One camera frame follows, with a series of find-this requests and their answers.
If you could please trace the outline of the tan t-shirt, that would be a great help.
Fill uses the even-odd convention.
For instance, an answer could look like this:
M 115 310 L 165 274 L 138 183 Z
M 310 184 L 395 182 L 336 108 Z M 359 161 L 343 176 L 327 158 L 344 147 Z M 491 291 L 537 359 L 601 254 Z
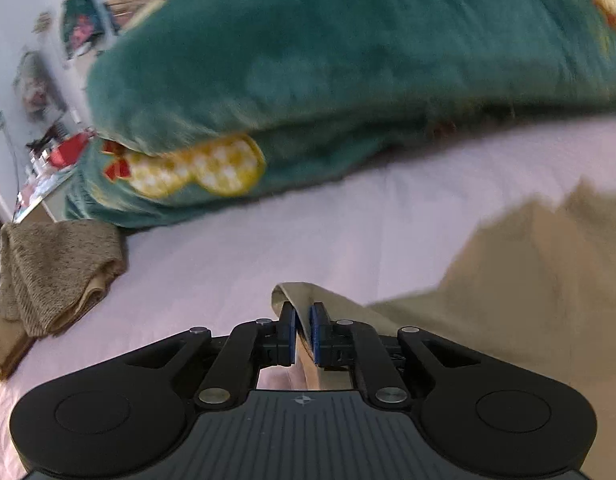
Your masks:
M 393 336 L 412 325 L 565 382 L 598 418 L 584 469 L 616 479 L 616 193 L 587 182 L 551 205 L 529 200 L 478 228 L 439 284 L 362 306 L 311 283 L 276 286 L 271 307 L 325 306 Z

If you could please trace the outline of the brown speckled folded cloth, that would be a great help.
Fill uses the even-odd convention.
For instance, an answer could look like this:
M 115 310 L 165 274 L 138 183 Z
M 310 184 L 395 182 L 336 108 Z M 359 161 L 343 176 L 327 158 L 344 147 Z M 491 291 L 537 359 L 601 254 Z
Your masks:
M 126 272 L 116 226 L 94 220 L 8 223 L 0 230 L 0 382 L 32 345 L 69 330 Z

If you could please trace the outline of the cluttered side desk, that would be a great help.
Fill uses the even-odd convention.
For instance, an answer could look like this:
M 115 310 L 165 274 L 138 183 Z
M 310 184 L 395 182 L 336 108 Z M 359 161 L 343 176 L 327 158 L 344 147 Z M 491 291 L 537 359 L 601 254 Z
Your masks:
M 81 131 L 90 133 L 92 139 L 91 129 Z M 41 151 L 30 152 L 31 166 L 27 169 L 28 180 L 17 196 L 13 219 L 15 223 L 27 220 L 57 222 L 66 219 L 64 202 L 77 163 L 74 166 L 56 169 L 50 164 L 49 157 L 50 151 L 71 136 L 62 140 L 57 136 L 46 136 Z

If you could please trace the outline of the red box on desk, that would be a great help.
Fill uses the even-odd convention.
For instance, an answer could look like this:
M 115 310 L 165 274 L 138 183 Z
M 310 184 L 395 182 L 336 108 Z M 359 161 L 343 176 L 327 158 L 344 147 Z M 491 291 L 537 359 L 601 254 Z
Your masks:
M 81 131 L 62 141 L 50 151 L 49 162 L 56 169 L 74 166 L 91 139 L 91 134 Z

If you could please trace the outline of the hanging bag with pictures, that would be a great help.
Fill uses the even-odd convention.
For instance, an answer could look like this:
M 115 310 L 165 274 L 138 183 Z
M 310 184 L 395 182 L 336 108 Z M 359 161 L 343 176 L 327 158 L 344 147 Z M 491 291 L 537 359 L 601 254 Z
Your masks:
M 13 89 L 30 122 L 43 122 L 46 116 L 58 117 L 67 105 L 39 51 L 27 50 L 20 57 Z

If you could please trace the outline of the green plush blanket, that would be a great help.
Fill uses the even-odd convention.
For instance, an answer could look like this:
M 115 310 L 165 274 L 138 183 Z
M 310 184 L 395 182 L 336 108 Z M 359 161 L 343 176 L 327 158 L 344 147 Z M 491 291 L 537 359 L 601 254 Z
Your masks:
M 616 0 L 167 0 L 87 97 L 66 217 L 168 226 L 397 146 L 616 110 Z

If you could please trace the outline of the green hanging bag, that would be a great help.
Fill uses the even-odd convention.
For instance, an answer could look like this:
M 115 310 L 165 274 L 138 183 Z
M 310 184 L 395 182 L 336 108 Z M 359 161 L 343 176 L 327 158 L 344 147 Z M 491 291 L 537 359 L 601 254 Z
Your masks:
M 64 0 L 60 33 L 66 58 L 88 53 L 105 35 L 95 0 Z

